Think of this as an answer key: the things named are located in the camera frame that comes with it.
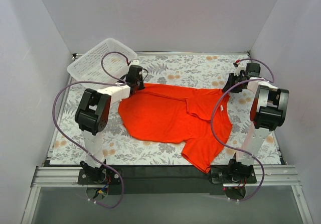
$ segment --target folded clothing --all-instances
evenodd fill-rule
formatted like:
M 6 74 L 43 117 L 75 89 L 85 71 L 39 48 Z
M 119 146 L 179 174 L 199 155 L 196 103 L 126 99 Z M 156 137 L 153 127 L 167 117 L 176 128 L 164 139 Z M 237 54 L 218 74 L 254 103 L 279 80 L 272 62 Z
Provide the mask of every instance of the folded clothing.
M 163 143 L 186 142 L 182 156 L 208 173 L 223 146 L 211 131 L 211 114 L 222 96 L 221 89 L 195 89 L 163 84 L 146 84 L 120 102 L 118 112 L 129 134 L 136 139 Z M 229 96 L 214 115 L 214 130 L 226 143 L 232 124 L 227 115 Z

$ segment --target plastic basket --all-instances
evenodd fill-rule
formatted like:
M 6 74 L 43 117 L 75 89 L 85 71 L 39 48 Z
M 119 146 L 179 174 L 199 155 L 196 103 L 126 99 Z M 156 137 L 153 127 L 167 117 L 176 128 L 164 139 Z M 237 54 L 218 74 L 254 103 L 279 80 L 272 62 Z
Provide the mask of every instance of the plastic basket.
M 108 52 L 121 52 L 130 61 L 137 59 L 137 54 L 121 42 L 107 38 L 97 46 L 89 50 L 79 59 L 70 64 L 67 71 L 77 81 L 96 81 L 104 83 L 115 83 L 116 80 L 109 77 L 101 68 L 101 58 Z M 121 77 L 125 75 L 129 66 L 126 59 L 119 54 L 110 54 L 104 59 L 105 69 L 113 76 Z M 86 88 L 101 89 L 104 85 L 83 83 Z

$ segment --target purple cable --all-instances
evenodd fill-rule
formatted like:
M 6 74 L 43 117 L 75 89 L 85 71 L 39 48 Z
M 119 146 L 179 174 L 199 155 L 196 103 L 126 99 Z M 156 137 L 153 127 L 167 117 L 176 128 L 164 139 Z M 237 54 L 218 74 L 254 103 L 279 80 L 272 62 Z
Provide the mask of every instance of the purple cable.
M 58 98 L 59 96 L 69 87 L 73 86 L 73 85 L 76 85 L 76 84 L 79 84 L 79 83 L 92 83 L 92 84 L 100 84 L 100 85 L 105 85 L 105 86 L 120 86 L 121 84 L 109 84 L 109 83 L 103 83 L 103 82 L 93 82 L 93 81 L 79 81 L 79 82 L 73 82 L 73 83 L 70 83 L 68 84 L 67 86 L 65 86 L 64 88 L 62 88 L 59 93 L 57 94 L 55 100 L 54 100 L 54 103 L 53 103 L 53 106 L 52 106 L 52 119 L 54 121 L 54 125 L 56 126 L 57 130 L 63 135 L 66 137 L 67 140 L 69 140 L 70 142 L 72 142 L 73 144 L 75 144 L 76 146 L 78 146 L 80 149 L 82 149 L 83 151 L 85 151 L 91 158 L 93 158 L 95 161 L 97 161 L 99 164 L 103 165 L 104 167 L 112 170 L 113 172 L 115 172 L 118 176 L 119 176 L 119 179 L 120 179 L 120 182 L 121 182 L 121 196 L 120 196 L 120 199 L 118 200 L 118 202 L 115 204 L 115 205 L 112 205 L 112 206 L 108 206 L 108 205 L 105 205 L 104 203 L 101 203 L 101 202 L 98 202 L 98 201 L 95 201 L 94 199 L 90 199 L 92 202 L 98 204 L 98 205 L 101 205 L 105 208 L 108 208 L 108 209 L 112 209 L 112 208 L 115 208 L 116 206 L 119 205 L 119 203 L 121 202 L 121 200 L 123 199 L 123 196 L 124 196 L 124 191 L 125 191 L 125 186 L 124 186 L 124 181 L 120 175 L 120 173 L 115 170 L 114 168 L 112 168 L 111 166 L 109 165 L 106 165 L 105 163 L 101 162 L 100 160 L 98 160 L 95 156 L 93 156 L 92 154 L 89 153 L 89 151 L 81 146 L 80 144 L 78 144 L 76 141 L 74 141 L 73 139 L 71 139 L 68 135 L 66 135 L 62 130 L 61 128 L 59 127 L 58 123 L 57 123 L 57 120 L 56 120 L 56 113 L 55 113 L 55 109 L 56 109 L 56 105 L 57 105 L 57 101 L 58 101 Z
M 124 58 L 126 58 L 126 63 L 127 63 L 127 65 L 129 66 L 130 61 L 129 61 L 128 57 L 126 57 L 126 56 L 125 56 L 124 54 L 122 54 L 121 52 L 108 52 L 108 53 L 106 53 L 106 54 L 101 58 L 101 67 L 102 67 L 102 70 L 104 70 L 104 72 L 105 72 L 108 76 L 112 77 L 113 79 L 116 79 L 116 80 L 121 81 L 121 82 L 123 82 L 124 84 L 126 84 L 126 81 L 125 81 L 125 80 L 120 79 L 120 78 L 118 78 L 118 77 L 115 77 L 115 76 L 111 75 L 111 74 L 105 69 L 104 64 L 103 64 L 103 61 L 104 61 L 105 57 L 107 57 L 109 54 L 119 54 L 119 55 L 123 56 Z
M 256 59 L 252 59 L 252 58 L 245 58 L 245 59 L 241 59 L 239 60 L 240 61 L 245 61 L 245 60 L 253 60 L 253 61 L 257 61 L 259 63 L 261 63 L 262 65 L 264 65 L 268 70 L 269 72 L 271 73 L 271 76 L 272 76 L 272 81 L 271 82 L 274 82 L 274 75 L 271 71 L 271 69 L 263 62 L 259 61 L 259 60 L 256 60 Z M 253 197 L 258 191 L 259 189 L 261 188 L 262 184 L 263 184 L 263 181 L 264 181 L 264 175 L 265 175 L 265 172 L 264 172 L 264 167 L 263 167 L 263 164 L 261 163 L 261 161 L 259 161 L 259 159 L 255 156 L 253 156 L 250 152 L 246 151 L 246 150 L 242 150 L 242 149 L 239 149 L 239 148 L 235 148 L 235 147 L 232 147 L 232 146 L 229 146 L 227 144 L 224 144 L 218 137 L 217 135 L 215 134 L 215 131 L 214 131 L 214 126 L 213 126 L 213 121 L 214 121 L 214 115 L 215 115 L 215 112 L 218 108 L 218 106 L 220 105 L 222 99 L 234 88 L 236 88 L 237 86 L 239 85 L 242 85 L 242 84 L 245 84 L 245 83 L 248 83 L 248 82 L 253 82 L 253 81 L 267 81 L 266 79 L 264 78 L 256 78 L 256 79 L 249 79 L 249 80 L 245 80 L 245 81 L 241 81 L 241 82 L 238 82 L 237 84 L 235 84 L 234 86 L 230 87 L 225 93 L 223 93 L 223 95 L 220 97 L 220 99 L 217 101 L 214 109 L 213 109 L 213 112 L 212 112 L 212 116 L 211 116 L 211 130 L 212 130 L 212 133 L 213 133 L 213 136 L 215 137 L 215 139 L 223 146 L 227 147 L 227 148 L 230 148 L 232 150 L 236 150 L 236 151 L 241 151 L 243 153 L 246 153 L 248 155 L 250 155 L 254 160 L 257 161 L 257 163 L 259 163 L 259 165 L 261 166 L 261 169 L 262 169 L 262 179 L 259 183 L 259 185 L 257 186 L 257 188 L 249 195 L 247 196 L 246 198 L 244 199 L 241 199 L 241 200 L 236 200 L 236 199 L 232 199 L 233 201 L 245 201 L 245 200 L 248 200 L 250 199 L 251 197 Z

